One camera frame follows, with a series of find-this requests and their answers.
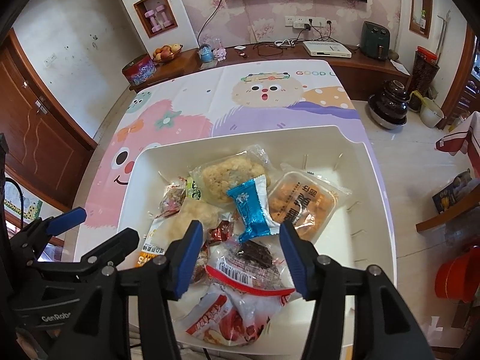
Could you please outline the white storage bin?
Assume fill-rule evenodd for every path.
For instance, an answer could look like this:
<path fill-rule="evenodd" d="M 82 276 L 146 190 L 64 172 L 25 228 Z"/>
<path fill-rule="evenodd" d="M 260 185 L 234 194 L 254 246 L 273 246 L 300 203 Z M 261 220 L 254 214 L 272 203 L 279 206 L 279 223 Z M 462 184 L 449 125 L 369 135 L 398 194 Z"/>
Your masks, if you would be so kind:
<path fill-rule="evenodd" d="M 162 254 L 191 220 L 208 252 L 170 304 L 183 345 L 254 355 L 300 353 L 313 305 L 295 291 L 283 221 L 344 267 L 397 276 L 385 189 L 362 128 L 299 127 L 150 147 L 137 159 L 121 228 Z"/>

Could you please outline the puffed rice cake packet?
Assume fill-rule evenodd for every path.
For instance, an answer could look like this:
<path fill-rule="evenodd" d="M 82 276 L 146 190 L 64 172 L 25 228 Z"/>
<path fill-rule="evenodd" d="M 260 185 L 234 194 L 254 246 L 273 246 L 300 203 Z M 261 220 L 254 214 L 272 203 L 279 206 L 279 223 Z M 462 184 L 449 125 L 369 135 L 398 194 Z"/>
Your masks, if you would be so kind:
<path fill-rule="evenodd" d="M 261 175 L 266 176 L 270 186 L 276 173 L 265 149 L 250 145 L 242 152 L 197 166 L 190 171 L 190 176 L 207 203 L 227 206 L 232 203 L 227 195 L 230 189 Z"/>

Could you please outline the blue foil snack packet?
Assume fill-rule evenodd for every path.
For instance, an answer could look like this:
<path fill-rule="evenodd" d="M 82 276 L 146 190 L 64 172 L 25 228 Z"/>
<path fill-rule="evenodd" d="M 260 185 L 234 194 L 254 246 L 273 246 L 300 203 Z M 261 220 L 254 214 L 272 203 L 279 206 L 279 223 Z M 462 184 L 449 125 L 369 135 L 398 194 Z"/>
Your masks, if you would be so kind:
<path fill-rule="evenodd" d="M 244 225 L 238 237 L 241 243 L 279 233 L 280 224 L 272 219 L 269 212 L 266 175 L 259 175 L 230 189 L 227 196 L 233 200 Z"/>

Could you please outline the white set-top box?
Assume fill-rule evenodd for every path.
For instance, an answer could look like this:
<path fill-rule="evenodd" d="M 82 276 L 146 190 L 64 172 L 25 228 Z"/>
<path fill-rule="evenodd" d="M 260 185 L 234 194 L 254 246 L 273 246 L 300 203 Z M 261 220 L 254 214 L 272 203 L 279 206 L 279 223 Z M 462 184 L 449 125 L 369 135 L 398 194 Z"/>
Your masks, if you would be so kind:
<path fill-rule="evenodd" d="M 343 44 L 331 41 L 303 41 L 302 46 L 312 57 L 350 59 L 352 52 Z"/>

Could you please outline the fruit bowl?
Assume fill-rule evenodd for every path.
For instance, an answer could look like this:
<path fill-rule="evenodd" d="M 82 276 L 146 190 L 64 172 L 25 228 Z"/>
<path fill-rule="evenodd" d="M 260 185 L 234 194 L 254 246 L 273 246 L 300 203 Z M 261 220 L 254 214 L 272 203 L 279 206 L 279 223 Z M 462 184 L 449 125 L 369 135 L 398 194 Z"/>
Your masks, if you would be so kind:
<path fill-rule="evenodd" d="M 154 63 L 168 63 L 182 52 L 183 46 L 181 44 L 165 45 L 154 50 L 152 59 Z"/>

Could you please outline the red white chips bag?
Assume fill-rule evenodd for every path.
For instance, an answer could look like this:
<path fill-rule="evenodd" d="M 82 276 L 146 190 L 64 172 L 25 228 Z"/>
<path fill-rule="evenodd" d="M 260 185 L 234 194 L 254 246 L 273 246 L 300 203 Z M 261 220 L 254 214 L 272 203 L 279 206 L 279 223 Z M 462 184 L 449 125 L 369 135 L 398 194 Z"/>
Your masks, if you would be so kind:
<path fill-rule="evenodd" d="M 294 292 L 287 289 L 280 295 L 260 296 L 213 282 L 178 325 L 189 336 L 210 344 L 249 345 L 258 340 Z"/>

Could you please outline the clear bag rice crackers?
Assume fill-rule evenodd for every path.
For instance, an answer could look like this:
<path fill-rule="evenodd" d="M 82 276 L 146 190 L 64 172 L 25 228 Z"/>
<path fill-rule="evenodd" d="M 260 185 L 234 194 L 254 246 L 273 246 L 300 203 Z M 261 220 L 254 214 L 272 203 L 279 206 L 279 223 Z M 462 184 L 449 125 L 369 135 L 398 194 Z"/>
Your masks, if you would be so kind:
<path fill-rule="evenodd" d="M 201 223 L 202 241 L 205 242 L 208 231 L 216 228 L 221 222 L 223 212 L 224 210 L 218 206 L 187 197 L 178 213 L 160 220 L 154 227 L 151 243 L 166 250 L 172 242 L 182 239 L 193 220 Z"/>

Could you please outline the red strip clear snack bag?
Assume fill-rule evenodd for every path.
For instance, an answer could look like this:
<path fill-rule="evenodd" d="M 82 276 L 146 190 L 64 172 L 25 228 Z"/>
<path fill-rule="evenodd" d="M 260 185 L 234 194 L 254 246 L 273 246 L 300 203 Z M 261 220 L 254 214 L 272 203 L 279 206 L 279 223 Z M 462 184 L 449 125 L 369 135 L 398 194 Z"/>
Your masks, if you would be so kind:
<path fill-rule="evenodd" d="M 287 297 L 295 292 L 277 243 L 241 243 L 232 237 L 214 247 L 205 270 L 214 281 L 250 295 Z"/>

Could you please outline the orange oats bar packet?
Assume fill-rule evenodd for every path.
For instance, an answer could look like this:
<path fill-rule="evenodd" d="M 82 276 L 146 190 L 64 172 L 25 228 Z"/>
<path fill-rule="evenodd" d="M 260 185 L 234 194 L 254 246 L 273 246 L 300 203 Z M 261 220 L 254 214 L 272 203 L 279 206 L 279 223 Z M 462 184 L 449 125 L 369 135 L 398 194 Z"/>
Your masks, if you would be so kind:
<path fill-rule="evenodd" d="M 164 255 L 167 249 L 167 238 L 165 236 L 168 227 L 168 220 L 155 218 L 152 221 L 149 231 L 145 236 L 140 253 L 137 257 L 136 267 L 141 267 L 152 258 Z"/>

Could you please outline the small red candy packet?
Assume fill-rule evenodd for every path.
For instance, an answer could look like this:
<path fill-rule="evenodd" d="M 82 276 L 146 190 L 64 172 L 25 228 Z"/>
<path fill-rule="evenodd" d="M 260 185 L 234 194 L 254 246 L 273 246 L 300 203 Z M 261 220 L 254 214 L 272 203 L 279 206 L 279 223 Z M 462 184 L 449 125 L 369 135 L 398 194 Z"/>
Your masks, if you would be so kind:
<path fill-rule="evenodd" d="M 183 184 L 172 184 L 168 186 L 159 205 L 158 218 L 168 218 L 182 208 L 186 191 Z"/>

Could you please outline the pink dumbbells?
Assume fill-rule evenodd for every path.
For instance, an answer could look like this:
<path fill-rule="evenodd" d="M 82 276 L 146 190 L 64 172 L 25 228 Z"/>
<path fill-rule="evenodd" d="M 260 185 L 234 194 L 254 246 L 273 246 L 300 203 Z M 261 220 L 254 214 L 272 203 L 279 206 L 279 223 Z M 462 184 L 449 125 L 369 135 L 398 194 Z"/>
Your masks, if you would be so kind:
<path fill-rule="evenodd" d="M 144 16 L 151 22 L 151 33 L 161 32 L 174 25 L 173 20 L 168 18 L 167 8 L 164 4 L 148 10 Z"/>

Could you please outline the green yellow snack packet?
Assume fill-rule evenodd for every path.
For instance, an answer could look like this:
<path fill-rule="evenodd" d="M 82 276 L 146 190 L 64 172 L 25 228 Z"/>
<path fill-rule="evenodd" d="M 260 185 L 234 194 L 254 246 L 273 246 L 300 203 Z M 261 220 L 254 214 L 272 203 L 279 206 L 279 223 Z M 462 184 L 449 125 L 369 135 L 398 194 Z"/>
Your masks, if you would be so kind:
<path fill-rule="evenodd" d="M 202 199 L 202 192 L 191 176 L 188 176 L 185 184 L 185 195 L 196 200 Z"/>

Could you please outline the red round tin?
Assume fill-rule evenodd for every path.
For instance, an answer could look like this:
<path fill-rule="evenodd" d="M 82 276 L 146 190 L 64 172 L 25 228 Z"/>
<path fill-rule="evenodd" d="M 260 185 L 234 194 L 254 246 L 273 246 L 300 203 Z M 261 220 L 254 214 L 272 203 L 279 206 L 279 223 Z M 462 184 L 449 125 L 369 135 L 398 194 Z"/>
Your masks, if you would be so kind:
<path fill-rule="evenodd" d="M 148 54 L 136 57 L 122 68 L 122 74 L 132 86 L 146 82 L 155 72 L 155 64 Z"/>

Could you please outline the white bucket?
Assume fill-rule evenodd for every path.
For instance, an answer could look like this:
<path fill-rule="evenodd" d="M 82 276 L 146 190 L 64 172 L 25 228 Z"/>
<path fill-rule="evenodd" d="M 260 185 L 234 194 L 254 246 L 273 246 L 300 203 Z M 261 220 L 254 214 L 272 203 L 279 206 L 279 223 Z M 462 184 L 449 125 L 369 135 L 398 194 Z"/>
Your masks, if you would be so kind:
<path fill-rule="evenodd" d="M 428 128 L 434 128 L 443 118 L 444 113 L 434 100 L 422 96 L 417 90 L 411 94 L 411 99 L 417 98 L 421 101 L 420 118 Z"/>

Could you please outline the orange puffs tray packet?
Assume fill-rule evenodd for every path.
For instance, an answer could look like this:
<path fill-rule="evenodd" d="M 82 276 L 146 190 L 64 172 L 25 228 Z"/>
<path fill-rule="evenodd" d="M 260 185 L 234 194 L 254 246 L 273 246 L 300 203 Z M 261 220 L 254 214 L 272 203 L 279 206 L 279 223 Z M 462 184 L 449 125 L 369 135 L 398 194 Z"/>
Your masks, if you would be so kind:
<path fill-rule="evenodd" d="M 301 239 L 314 243 L 352 191 L 288 163 L 281 171 L 268 193 L 269 213 L 279 224 L 291 222 Z"/>

